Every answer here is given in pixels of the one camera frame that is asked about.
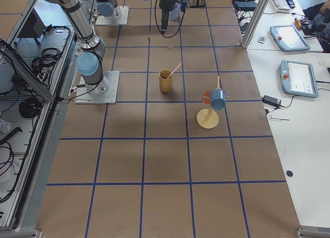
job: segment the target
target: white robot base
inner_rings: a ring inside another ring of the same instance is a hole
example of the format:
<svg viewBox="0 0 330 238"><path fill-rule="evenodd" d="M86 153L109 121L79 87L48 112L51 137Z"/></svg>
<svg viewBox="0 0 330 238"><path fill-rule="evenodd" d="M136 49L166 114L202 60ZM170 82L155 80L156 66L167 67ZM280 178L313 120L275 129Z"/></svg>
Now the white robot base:
<svg viewBox="0 0 330 238"><path fill-rule="evenodd" d="M90 93L85 87L78 88L77 95L84 94L80 97L75 99L76 104L115 104L117 98L117 90L118 90L118 83L119 83L119 71L104 71L104 77L108 80L109 86L105 90L101 90L99 93ZM84 79L81 77L80 85L85 84Z"/></svg>
<svg viewBox="0 0 330 238"><path fill-rule="evenodd" d="M121 15L118 18L112 20L106 19L104 16L100 16L96 20L97 26L116 26L116 25L127 25L128 20L128 6L118 6L121 10Z"/></svg>

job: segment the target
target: tablet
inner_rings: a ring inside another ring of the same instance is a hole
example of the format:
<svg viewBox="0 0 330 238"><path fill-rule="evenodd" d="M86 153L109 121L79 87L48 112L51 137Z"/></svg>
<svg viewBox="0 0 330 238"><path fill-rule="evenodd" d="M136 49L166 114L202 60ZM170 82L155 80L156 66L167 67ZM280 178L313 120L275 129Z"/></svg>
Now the tablet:
<svg viewBox="0 0 330 238"><path fill-rule="evenodd" d="M283 60L279 76L285 93L311 98L319 96L312 64Z"/></svg>
<svg viewBox="0 0 330 238"><path fill-rule="evenodd" d="M310 46L293 25L271 26L270 33L282 51L308 51Z"/></svg>

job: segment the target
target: white keyboard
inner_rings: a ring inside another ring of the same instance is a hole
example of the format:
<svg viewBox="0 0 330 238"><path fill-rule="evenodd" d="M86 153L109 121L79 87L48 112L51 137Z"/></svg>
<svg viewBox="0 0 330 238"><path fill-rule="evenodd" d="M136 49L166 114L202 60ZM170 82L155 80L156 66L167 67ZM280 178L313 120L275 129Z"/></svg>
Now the white keyboard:
<svg viewBox="0 0 330 238"><path fill-rule="evenodd" d="M291 10L285 0L271 0L271 3L277 12L290 12Z"/></svg>

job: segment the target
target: wooden cup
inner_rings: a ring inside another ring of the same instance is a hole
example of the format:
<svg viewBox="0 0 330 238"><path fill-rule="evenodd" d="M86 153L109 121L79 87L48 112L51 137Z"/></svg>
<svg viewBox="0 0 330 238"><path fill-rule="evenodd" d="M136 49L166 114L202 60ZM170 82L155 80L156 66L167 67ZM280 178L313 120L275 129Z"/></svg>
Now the wooden cup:
<svg viewBox="0 0 330 238"><path fill-rule="evenodd" d="M167 93L173 90L172 79L173 75L167 79L167 77L172 73L169 69L162 69L159 72L159 89L163 93Z"/></svg>

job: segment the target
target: white desk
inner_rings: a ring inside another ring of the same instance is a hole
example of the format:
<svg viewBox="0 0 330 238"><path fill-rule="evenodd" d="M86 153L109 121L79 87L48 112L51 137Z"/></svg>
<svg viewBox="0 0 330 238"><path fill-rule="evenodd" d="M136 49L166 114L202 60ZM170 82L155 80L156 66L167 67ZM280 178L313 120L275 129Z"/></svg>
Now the white desk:
<svg viewBox="0 0 330 238"><path fill-rule="evenodd" d="M260 95L269 95L289 105L291 95L282 91L279 64L282 60L309 62L316 79L330 81L330 54L286 55L280 51L248 50ZM330 84L318 84L330 89ZM296 97L288 109L269 115L290 121L270 121L287 182L302 226L330 228L330 91L319 91L317 99Z"/></svg>
<svg viewBox="0 0 330 238"><path fill-rule="evenodd" d="M303 10L301 9L299 3L297 0L293 0L295 3L295 8L292 9L291 12L298 13L298 14L304 14ZM274 13L275 9L273 8L271 3L267 4L267 7L265 9L265 13ZM294 24L294 18L300 19L300 15L292 15L290 13L275 13L275 14L263 14L257 28L253 34L252 40L248 46L249 50L271 50L271 51L280 51L280 48L277 46L277 44L274 42L273 37L271 36L269 32L269 28L272 25L293 25ZM257 41L258 37L260 35L263 35L266 37L266 41L264 44L259 43ZM307 39L307 43L310 46L309 52L323 52L322 47L319 43L319 41L316 38Z"/></svg>

